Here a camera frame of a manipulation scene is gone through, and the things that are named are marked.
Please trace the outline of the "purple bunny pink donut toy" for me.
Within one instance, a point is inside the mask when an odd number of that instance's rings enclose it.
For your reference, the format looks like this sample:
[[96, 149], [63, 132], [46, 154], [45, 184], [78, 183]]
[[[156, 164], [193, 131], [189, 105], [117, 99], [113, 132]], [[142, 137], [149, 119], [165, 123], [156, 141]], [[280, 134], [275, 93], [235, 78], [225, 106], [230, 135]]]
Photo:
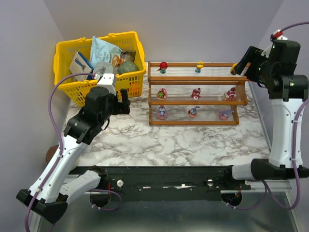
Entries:
[[160, 120], [164, 120], [168, 117], [168, 113], [164, 105], [159, 106], [156, 117]]

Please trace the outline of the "pink bear strawberry donut toy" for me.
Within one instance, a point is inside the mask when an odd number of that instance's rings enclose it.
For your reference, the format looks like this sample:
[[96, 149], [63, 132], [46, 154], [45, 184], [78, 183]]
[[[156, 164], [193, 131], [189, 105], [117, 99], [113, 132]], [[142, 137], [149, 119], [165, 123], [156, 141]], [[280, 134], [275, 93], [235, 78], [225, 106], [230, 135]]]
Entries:
[[166, 88], [160, 88], [156, 94], [156, 97], [159, 100], [166, 100], [168, 96], [168, 92]]

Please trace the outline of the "yellow blue minion toy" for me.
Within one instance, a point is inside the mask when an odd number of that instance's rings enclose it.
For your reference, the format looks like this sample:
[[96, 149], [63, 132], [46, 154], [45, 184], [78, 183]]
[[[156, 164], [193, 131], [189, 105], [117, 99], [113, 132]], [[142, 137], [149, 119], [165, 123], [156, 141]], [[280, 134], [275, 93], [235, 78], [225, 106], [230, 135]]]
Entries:
[[201, 69], [203, 68], [203, 62], [202, 61], [199, 61], [197, 64], [196, 64], [196, 69], [195, 69], [195, 73], [201, 73]]

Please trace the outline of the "purple bunny orange basket toy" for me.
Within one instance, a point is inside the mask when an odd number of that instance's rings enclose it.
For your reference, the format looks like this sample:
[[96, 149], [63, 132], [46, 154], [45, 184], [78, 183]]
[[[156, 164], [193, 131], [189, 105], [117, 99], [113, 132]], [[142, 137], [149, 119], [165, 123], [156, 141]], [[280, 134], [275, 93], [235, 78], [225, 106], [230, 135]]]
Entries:
[[190, 117], [196, 117], [197, 116], [197, 110], [200, 109], [200, 106], [196, 106], [196, 107], [193, 107], [191, 108], [189, 111], [188, 111], [188, 115]]

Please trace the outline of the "purple bunny pink cup toy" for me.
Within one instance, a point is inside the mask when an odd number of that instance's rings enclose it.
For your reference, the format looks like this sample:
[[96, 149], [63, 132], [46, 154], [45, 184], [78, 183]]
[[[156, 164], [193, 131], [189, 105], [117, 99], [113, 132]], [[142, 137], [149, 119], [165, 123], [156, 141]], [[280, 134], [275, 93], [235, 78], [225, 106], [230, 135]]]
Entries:
[[234, 110], [220, 110], [218, 116], [221, 120], [227, 120], [231, 114], [234, 113]]

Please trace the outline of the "pink bear cake slice toy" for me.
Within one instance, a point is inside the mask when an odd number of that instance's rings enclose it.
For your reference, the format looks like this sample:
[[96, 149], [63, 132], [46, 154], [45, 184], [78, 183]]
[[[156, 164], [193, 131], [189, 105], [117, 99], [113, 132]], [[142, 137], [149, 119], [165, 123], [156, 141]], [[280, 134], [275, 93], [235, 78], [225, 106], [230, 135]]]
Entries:
[[236, 88], [232, 87], [230, 90], [224, 93], [224, 97], [226, 101], [234, 101], [236, 99]]

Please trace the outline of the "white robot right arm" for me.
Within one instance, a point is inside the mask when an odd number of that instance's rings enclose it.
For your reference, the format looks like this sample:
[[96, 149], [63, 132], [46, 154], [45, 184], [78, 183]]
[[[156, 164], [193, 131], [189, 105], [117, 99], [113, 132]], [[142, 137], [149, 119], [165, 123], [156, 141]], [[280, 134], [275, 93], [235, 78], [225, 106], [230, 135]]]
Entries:
[[307, 178], [300, 151], [302, 112], [309, 98], [309, 81], [295, 75], [300, 44], [290, 40], [273, 40], [266, 50], [250, 46], [231, 68], [248, 80], [264, 85], [273, 110], [273, 137], [268, 159], [253, 159], [231, 168], [235, 180], [284, 180]]

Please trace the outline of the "red haired figure toy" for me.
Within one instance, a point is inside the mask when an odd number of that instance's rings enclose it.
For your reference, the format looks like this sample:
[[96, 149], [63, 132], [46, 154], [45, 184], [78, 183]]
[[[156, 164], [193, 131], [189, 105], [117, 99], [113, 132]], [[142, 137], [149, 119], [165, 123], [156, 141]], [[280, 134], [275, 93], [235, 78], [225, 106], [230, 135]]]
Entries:
[[158, 71], [161, 73], [161, 74], [165, 74], [166, 73], [166, 69], [168, 68], [168, 64], [166, 62], [161, 62], [159, 64], [159, 68], [158, 68]]

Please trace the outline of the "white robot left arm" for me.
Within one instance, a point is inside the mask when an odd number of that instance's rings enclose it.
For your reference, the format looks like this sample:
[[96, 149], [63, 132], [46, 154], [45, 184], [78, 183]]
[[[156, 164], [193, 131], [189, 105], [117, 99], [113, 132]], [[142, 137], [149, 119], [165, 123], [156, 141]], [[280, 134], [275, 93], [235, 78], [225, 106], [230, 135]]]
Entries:
[[93, 139], [105, 130], [112, 115], [128, 115], [130, 101], [126, 89], [122, 100], [105, 87], [93, 87], [87, 93], [85, 105], [68, 120], [60, 145], [38, 180], [18, 192], [16, 198], [51, 224], [58, 222], [69, 203], [87, 191], [101, 188], [110, 191], [108, 173], [98, 166], [90, 167], [69, 184], [64, 180]]

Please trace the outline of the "yellow haired figure toy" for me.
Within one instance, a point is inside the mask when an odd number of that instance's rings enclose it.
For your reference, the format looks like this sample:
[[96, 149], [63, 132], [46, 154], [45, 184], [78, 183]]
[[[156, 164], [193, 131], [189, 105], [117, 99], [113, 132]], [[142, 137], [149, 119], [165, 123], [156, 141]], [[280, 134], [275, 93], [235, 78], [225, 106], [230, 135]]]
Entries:
[[238, 64], [237, 63], [234, 63], [230, 69], [230, 73], [232, 75], [236, 75], [238, 74]]

